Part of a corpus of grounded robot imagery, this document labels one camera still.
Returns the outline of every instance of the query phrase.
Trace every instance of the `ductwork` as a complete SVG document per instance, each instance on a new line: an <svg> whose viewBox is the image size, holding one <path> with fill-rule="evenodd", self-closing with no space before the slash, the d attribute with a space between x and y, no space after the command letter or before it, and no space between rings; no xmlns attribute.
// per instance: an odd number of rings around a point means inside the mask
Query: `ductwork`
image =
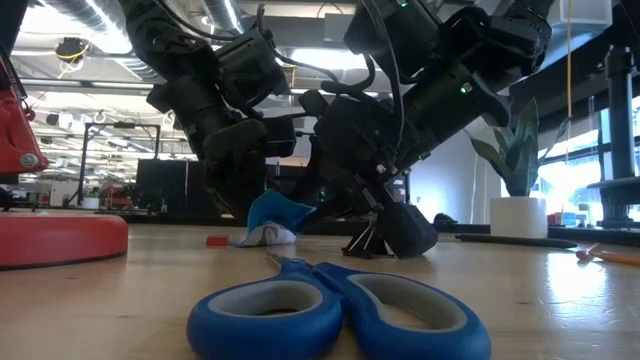
<svg viewBox="0 0 640 360"><path fill-rule="evenodd" d="M202 0L204 11L217 30L239 35L244 32L240 23L242 12L235 0Z"/></svg>
<svg viewBox="0 0 640 360"><path fill-rule="evenodd" d="M125 27L125 16L115 0L40 0L71 21L82 24L89 31L91 43L110 54L128 54L133 47ZM164 79L139 59L117 59L117 63L140 80L162 83Z"/></svg>

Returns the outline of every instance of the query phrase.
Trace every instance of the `white pot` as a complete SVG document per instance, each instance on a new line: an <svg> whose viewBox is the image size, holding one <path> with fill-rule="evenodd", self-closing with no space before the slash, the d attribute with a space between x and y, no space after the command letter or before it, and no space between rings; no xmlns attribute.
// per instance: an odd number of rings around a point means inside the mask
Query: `white pot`
<svg viewBox="0 0 640 360"><path fill-rule="evenodd" d="M528 239L547 237L547 202L530 197L491 199L491 235Z"/></svg>
<svg viewBox="0 0 640 360"><path fill-rule="evenodd" d="M82 208L84 209L99 209L100 198L84 198L82 199Z"/></svg>

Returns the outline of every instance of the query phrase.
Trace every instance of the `blue scissors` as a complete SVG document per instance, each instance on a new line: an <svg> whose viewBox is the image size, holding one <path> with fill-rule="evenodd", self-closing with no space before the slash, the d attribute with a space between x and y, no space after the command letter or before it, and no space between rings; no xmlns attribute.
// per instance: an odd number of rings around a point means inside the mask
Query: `blue scissors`
<svg viewBox="0 0 640 360"><path fill-rule="evenodd" d="M491 358L489 334L476 314L436 288L395 275L271 258L281 265L277 276L218 291L195 305L187 338L202 359L317 359L335 343L344 315L353 319L367 359ZM431 329L392 324L384 303Z"/></svg>

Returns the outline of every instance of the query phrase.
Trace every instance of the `potted plant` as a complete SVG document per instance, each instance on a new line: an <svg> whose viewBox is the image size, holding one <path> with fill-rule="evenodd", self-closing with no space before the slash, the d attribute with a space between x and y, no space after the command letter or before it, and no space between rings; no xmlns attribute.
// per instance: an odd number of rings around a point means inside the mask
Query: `potted plant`
<svg viewBox="0 0 640 360"><path fill-rule="evenodd" d="M564 135L568 123L568 119L561 123L555 142ZM546 238L546 201L530 198L529 194L538 179L538 168L553 145L538 158L539 121L535 99L524 107L515 124L515 133L509 127L493 129L497 150L491 144L470 136L475 151L502 177L510 195L508 198L491 199L491 235Z"/></svg>

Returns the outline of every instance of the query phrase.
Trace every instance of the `wooden table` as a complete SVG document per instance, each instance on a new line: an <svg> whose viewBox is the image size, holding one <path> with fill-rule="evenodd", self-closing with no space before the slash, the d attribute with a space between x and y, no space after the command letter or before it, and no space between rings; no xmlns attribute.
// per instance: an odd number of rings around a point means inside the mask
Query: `wooden table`
<svg viewBox="0 0 640 360"><path fill-rule="evenodd" d="M216 290L277 272L264 248L204 245L207 235L241 232L131 226L126 257L0 272L0 359L195 359L184 330L191 307ZM343 257L347 241L303 237L278 251L443 289L485 322L494 359L638 359L640 268L578 265L570 251L447 236L419 259L368 261ZM348 329L326 358L360 358Z"/></svg>

